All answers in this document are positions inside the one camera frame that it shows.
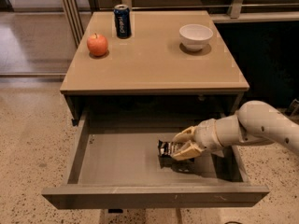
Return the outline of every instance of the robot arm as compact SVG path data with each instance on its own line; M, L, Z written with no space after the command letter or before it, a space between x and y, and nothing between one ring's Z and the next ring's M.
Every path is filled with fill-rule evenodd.
M250 101L232 116L208 119L178 133L172 143L184 145L172 153L171 157L181 161L228 146L257 146L273 142L299 156L299 125L271 105Z

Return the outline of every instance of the wooden tabletop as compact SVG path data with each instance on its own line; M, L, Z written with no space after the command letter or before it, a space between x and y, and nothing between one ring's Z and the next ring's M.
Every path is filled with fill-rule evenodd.
M210 44L188 52L178 30L190 23L214 32ZM205 11L131 12L133 35L116 37L113 12L95 12L65 76L61 93L89 94L198 94L249 89L213 21ZM108 54L94 58L89 35L103 34Z

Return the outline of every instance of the floor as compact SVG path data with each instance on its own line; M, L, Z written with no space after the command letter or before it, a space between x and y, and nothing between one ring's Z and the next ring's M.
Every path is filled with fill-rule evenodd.
M0 73L66 71L76 50L63 14L0 13L0 37ZM299 157L278 144L239 148L251 184L270 189L251 208L55 209L41 190L60 186L77 129L61 82L0 78L0 224L298 223Z

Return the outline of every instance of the can lid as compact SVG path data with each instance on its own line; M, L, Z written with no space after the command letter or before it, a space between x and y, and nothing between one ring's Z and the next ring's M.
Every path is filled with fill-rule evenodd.
M125 10L127 8L129 8L129 7L125 4L118 4L118 5L114 6L114 9L117 9L117 10Z

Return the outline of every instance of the speckled terrazzo floor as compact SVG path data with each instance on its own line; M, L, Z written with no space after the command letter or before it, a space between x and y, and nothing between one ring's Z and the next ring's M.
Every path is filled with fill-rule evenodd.
M7 14L0 13L0 28L3 16ZM12 20L19 19L12 18L17 14L8 16ZM61 23L67 30L64 17L52 16L52 22ZM40 22L37 15L26 15L26 20ZM71 44L68 31L60 35ZM0 40L0 45L4 47L3 40ZM22 58L30 61L34 50L35 46L26 50L28 60ZM7 52L0 52L0 64L11 59L12 54ZM72 52L73 48L69 48L60 55L68 61ZM298 223L299 158L276 144L239 149L251 183L266 185L270 189L270 193L252 208L140 209L124 210L122 214L109 214L107 210L56 210L40 193L45 187L60 186L77 129L71 125L71 115L59 93L60 86L60 80L0 79L1 224Z

